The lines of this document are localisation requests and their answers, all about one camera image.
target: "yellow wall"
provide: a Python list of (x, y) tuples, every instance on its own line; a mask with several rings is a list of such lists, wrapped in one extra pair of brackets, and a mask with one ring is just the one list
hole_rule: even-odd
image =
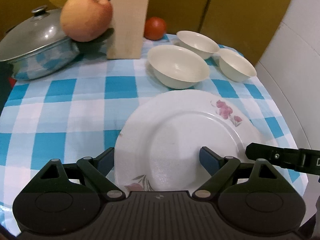
[(201, 33), (242, 52), (255, 65), (291, 0), (211, 0)]
[(41, 5), (54, 9), (49, 0), (0, 0), (0, 39), (4, 32), (32, 16), (31, 10)]
[[(148, 17), (162, 17), (168, 33), (197, 31), (207, 0), (150, 0)], [(290, 0), (211, 0), (201, 33), (233, 47), (255, 64), (272, 39)], [(0, 0), (0, 39), (49, 0)]]
[(207, 0), (149, 0), (147, 17), (157, 16), (167, 23), (168, 33), (197, 31)]

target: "wooden block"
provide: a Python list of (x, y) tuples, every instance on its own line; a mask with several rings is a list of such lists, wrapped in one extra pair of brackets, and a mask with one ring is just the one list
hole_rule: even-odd
[(113, 5), (111, 27), (115, 29), (108, 41), (107, 58), (139, 59), (149, 0), (110, 0)]

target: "lid knob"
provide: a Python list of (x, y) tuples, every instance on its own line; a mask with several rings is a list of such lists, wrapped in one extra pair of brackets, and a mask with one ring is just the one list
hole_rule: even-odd
[(42, 14), (46, 13), (47, 5), (39, 6), (35, 9), (33, 9), (31, 12), (34, 14), (34, 17), (40, 16)]

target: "floral plate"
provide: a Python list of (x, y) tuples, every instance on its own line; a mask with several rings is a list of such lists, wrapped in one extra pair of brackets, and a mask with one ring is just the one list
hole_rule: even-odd
[(210, 175), (199, 162), (207, 146), (248, 162), (244, 150), (263, 143), (249, 119), (225, 99), (200, 90), (175, 90), (139, 106), (115, 146), (115, 181), (130, 191), (188, 190)]

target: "blue checkered tablecloth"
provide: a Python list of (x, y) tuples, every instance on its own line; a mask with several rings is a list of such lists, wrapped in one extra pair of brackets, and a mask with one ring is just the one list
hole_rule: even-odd
[[(74, 163), (115, 146), (130, 114), (151, 97), (170, 90), (148, 72), (145, 63), (150, 48), (175, 39), (175, 35), (167, 35), (160, 41), (145, 40), (138, 60), (106, 60), (102, 53), (79, 56), (54, 74), (16, 83), (0, 117), (3, 226), (19, 233), (12, 215), (13, 200), (50, 159)], [(214, 59), (206, 62), (210, 78), (194, 89), (231, 101), (264, 135), (267, 144), (296, 148), (284, 118), (257, 77), (233, 82), (220, 72)], [(307, 176), (278, 170), (303, 195)]]

